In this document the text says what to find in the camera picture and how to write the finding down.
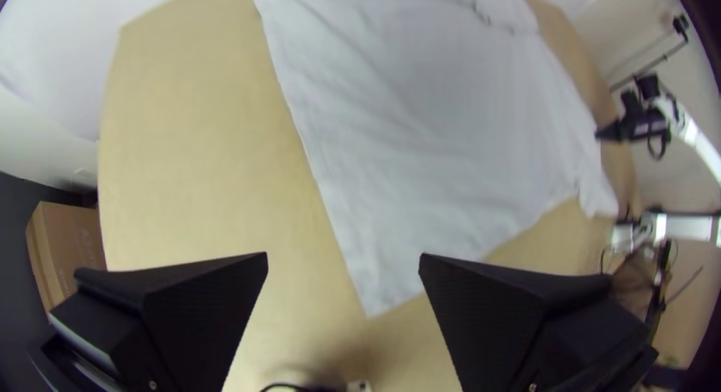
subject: tabletop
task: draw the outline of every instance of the tabletop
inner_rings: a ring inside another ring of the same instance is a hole
[[[599,123],[616,108],[572,25],[528,0]],[[627,146],[602,147],[620,204],[637,204]],[[99,143],[107,266],[133,270],[265,251],[270,273],[225,390],[288,369],[375,390],[460,390],[428,299],[365,317],[275,78],[252,0],[176,0],[128,24]],[[611,219],[575,199],[497,249],[492,264],[591,273]]]

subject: cardboard box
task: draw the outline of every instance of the cardboard box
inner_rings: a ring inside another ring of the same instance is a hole
[[[30,264],[46,312],[75,291],[79,267],[106,270],[96,209],[40,202],[28,223]]]

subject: white cloth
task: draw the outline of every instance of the white cloth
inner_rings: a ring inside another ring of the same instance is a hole
[[[368,315],[422,291],[422,252],[481,261],[574,196],[617,214],[593,118],[524,0],[255,3]]]

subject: wire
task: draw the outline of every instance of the wire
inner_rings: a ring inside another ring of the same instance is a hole
[[[676,265],[676,259],[678,258],[678,241],[671,242],[672,246],[676,246],[676,252],[674,253],[674,260],[671,262],[671,268],[668,270],[673,270],[674,265]]]
[[[277,389],[279,387],[284,387],[285,389],[292,389],[292,390],[295,390],[296,392],[313,392],[312,389],[308,389],[307,387],[289,384],[286,382],[274,382],[274,383],[264,387],[263,389],[261,389],[261,392],[268,392],[269,390]]]
[[[691,278],[689,278],[689,280],[686,281],[686,283],[684,283],[683,286],[681,286],[681,289],[679,289],[675,294],[673,294],[666,300],[665,305],[668,307],[668,305],[670,305],[671,302],[673,302],[674,300],[676,300],[676,298],[681,296],[681,294],[696,280],[696,278],[698,278],[698,276],[701,275],[701,272],[703,270],[704,270],[704,266],[701,265],[696,270],[696,272],[694,272],[693,275],[691,275]]]
[[[653,40],[653,41],[651,41],[650,43],[646,44],[646,45],[643,46],[641,49],[639,49],[639,50],[637,50],[635,53],[633,53],[632,55],[624,58],[621,63],[617,64],[615,67],[613,67],[613,69],[611,69],[611,70],[606,74],[606,80],[611,79],[611,77],[613,77],[624,65],[628,65],[631,61],[633,61],[633,60],[637,59],[638,57],[643,56],[644,54],[648,53],[648,52],[651,51],[653,48],[655,48],[656,46],[658,46],[659,44],[661,44],[664,40],[666,40],[667,38],[671,37],[671,35],[673,35],[673,34],[675,34],[675,33],[676,33],[676,31],[673,30],[673,29],[666,30],[662,35],[660,35],[659,37],[657,37],[655,40]]]

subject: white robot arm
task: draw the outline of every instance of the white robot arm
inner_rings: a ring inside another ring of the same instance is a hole
[[[661,137],[665,146],[677,137],[693,148],[721,188],[721,155],[673,95],[662,95],[656,75],[636,81],[642,102],[633,91],[624,92],[627,114],[599,131],[601,140],[637,141]],[[661,209],[645,210],[640,219],[618,222],[611,236],[613,251],[632,252],[641,244],[657,246],[664,240],[697,240],[721,247],[721,211],[715,213],[675,213]]]

